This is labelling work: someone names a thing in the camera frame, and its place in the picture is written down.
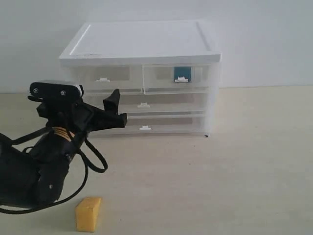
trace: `plastic drawer unit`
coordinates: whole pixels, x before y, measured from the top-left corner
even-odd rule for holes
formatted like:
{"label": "plastic drawer unit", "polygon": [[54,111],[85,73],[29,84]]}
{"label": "plastic drawer unit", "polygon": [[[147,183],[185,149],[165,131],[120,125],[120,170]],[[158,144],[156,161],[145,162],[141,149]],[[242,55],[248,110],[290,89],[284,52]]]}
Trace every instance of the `plastic drawer unit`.
{"label": "plastic drawer unit", "polygon": [[86,23],[60,62],[87,103],[120,89],[126,128],[95,135],[210,134],[221,52],[205,20]]}

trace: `white drawer handle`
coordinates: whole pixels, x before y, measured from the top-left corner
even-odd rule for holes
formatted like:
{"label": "white drawer handle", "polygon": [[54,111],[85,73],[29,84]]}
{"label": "white drawer handle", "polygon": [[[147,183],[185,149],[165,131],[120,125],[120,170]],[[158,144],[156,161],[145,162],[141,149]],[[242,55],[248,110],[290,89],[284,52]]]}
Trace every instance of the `white drawer handle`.
{"label": "white drawer handle", "polygon": [[137,105],[138,108],[150,108],[150,105],[147,103],[140,103],[139,105]]}
{"label": "white drawer handle", "polygon": [[101,77],[101,78],[97,79],[96,82],[110,82],[110,80],[106,77]]}
{"label": "white drawer handle", "polygon": [[140,131],[150,131],[151,130],[151,127],[149,126],[142,126],[139,128]]}
{"label": "white drawer handle", "polygon": [[185,77],[178,77],[178,79],[175,79],[175,82],[189,82],[189,80]]}

